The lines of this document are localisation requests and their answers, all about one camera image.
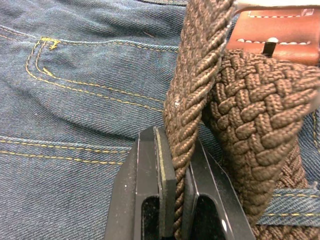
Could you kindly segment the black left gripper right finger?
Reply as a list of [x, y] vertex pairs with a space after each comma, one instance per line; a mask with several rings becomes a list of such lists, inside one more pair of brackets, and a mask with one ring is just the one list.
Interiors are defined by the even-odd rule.
[[253, 240], [233, 185], [197, 140], [185, 175], [181, 236], [184, 240]]

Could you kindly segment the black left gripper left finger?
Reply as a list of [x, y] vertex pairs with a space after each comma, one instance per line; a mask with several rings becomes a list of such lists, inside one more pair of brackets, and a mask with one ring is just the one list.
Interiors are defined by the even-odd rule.
[[176, 176], [166, 132], [141, 131], [113, 182], [106, 240], [172, 240]]

